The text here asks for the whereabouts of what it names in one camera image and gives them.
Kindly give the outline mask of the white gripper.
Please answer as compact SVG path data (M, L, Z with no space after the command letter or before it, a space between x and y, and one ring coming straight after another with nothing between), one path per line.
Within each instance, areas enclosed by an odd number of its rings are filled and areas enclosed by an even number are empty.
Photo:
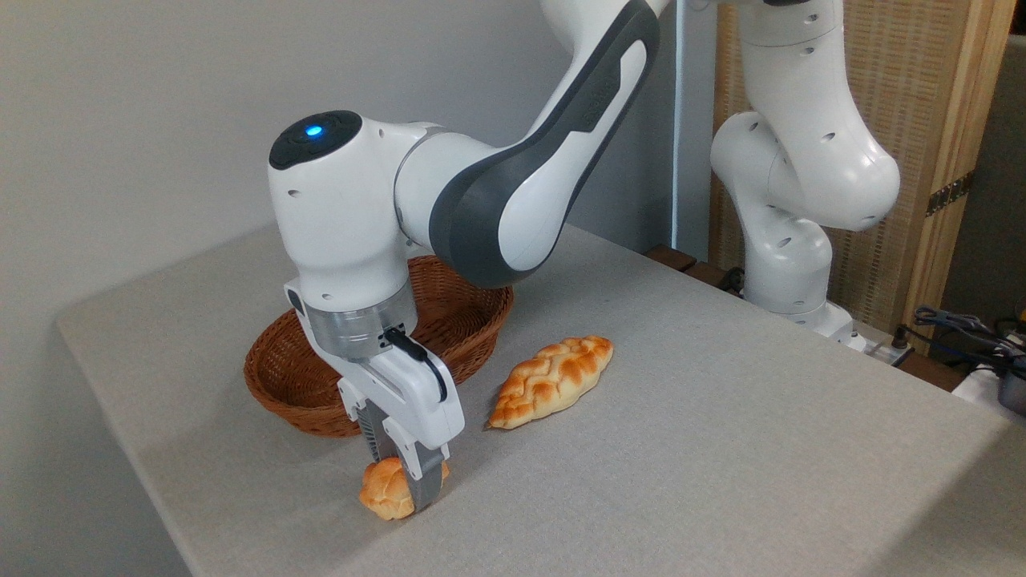
M443 447L465 421L447 367L407 336L417 324L410 282L373 307L349 312L305 303L295 280L285 293L315 354L343 376L337 387L345 411L374 462L400 457L415 512L424 510L441 490Z

